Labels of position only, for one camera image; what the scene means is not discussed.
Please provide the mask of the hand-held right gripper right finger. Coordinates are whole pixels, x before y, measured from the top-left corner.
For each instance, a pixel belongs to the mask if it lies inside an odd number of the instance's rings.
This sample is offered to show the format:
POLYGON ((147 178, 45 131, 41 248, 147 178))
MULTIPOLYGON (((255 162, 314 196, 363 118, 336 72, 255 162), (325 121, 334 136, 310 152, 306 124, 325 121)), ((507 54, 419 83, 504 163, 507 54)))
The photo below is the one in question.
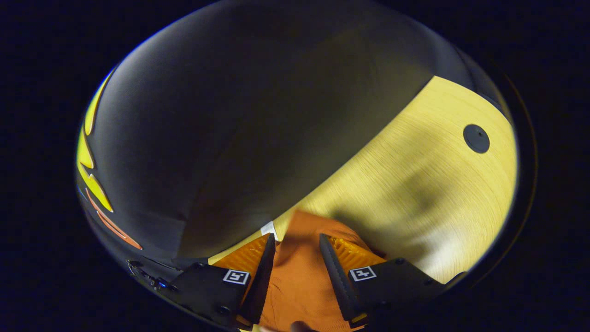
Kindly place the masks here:
POLYGON ((352 328, 375 329, 426 305, 446 291, 404 258, 385 260, 356 244, 326 234, 319 248, 341 315, 352 328))

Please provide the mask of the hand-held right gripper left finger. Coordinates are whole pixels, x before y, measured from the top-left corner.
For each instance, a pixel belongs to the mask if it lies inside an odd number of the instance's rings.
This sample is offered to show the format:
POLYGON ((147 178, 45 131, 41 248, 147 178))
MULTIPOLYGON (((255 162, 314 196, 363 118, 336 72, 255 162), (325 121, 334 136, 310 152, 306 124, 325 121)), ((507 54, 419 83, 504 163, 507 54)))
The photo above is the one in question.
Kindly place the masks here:
POLYGON ((275 249, 268 233, 212 265, 194 263, 164 285, 164 297, 225 329, 251 329, 263 312, 275 249))

